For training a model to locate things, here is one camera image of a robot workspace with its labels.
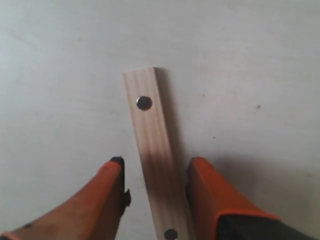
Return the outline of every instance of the wooden strip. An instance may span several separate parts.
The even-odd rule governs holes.
[[[178,165],[169,143],[154,68],[123,74],[146,190],[158,240],[174,229],[179,240],[190,240],[189,215]],[[136,100],[150,97],[152,106],[143,111]]]

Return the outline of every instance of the light wood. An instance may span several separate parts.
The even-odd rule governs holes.
[[[154,68],[123,74],[146,190],[158,240],[167,229],[175,229],[179,240],[189,240],[188,210],[178,165],[169,142]],[[143,111],[140,96],[152,99]]]

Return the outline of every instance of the gray surface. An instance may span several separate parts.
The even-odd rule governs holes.
[[[118,239],[155,239],[122,79],[155,66],[185,164],[319,238],[319,26],[317,0],[0,0],[0,231],[122,155]]]

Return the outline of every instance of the screw head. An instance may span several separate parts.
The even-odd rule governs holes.
[[[163,235],[167,240],[177,240],[179,236],[177,231],[172,228],[166,230]]]
[[[152,107],[152,100],[149,96],[140,96],[135,103],[136,106],[143,111],[148,111]]]

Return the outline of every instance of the concrete floor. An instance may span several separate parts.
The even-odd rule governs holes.
[[[0,0],[0,231],[123,156],[118,239],[155,239],[122,72],[160,67],[175,149],[320,238],[317,0]]]

